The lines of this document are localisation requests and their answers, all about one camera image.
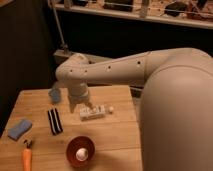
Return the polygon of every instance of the bowl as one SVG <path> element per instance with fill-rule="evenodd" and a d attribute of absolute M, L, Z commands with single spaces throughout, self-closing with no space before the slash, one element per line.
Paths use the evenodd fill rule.
<path fill-rule="evenodd" d="M 66 150 L 67 160 L 73 167 L 86 166 L 95 153 L 93 141 L 86 136 L 72 139 Z"/>

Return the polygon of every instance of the brown bowl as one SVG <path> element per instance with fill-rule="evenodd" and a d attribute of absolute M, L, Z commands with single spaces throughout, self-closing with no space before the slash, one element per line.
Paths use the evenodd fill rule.
<path fill-rule="evenodd" d="M 88 157 L 86 160 L 81 161 L 77 159 L 76 153 L 79 149 L 84 148 L 88 152 Z M 82 167 L 89 163 L 92 159 L 92 156 L 95 153 L 95 146 L 92 140 L 86 136 L 78 136 L 70 141 L 67 146 L 67 160 L 73 167 Z"/>

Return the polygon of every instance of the toy carrot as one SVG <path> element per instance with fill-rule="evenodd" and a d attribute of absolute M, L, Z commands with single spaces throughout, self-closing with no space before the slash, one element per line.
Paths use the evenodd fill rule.
<path fill-rule="evenodd" d="M 23 161 L 23 171 L 31 171 L 31 162 L 32 162 L 32 141 L 24 141 L 27 144 L 27 147 L 22 152 L 22 161 Z"/>

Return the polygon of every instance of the black and white striped object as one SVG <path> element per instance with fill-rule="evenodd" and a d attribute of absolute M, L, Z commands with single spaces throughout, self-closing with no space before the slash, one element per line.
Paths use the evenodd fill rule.
<path fill-rule="evenodd" d="M 59 118 L 58 110 L 56 108 L 48 110 L 47 114 L 48 114 L 48 118 L 50 121 L 50 127 L 51 127 L 52 134 L 57 135 L 57 134 L 63 132 L 63 128 L 61 126 L 61 121 Z"/>

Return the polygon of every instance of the blue sponge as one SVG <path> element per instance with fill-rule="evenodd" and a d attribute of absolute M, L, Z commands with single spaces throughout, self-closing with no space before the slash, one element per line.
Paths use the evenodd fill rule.
<path fill-rule="evenodd" d="M 13 126 L 8 131 L 8 136 L 17 141 L 19 137 L 27 132 L 32 127 L 32 122 L 27 119 L 22 119 L 18 124 Z"/>

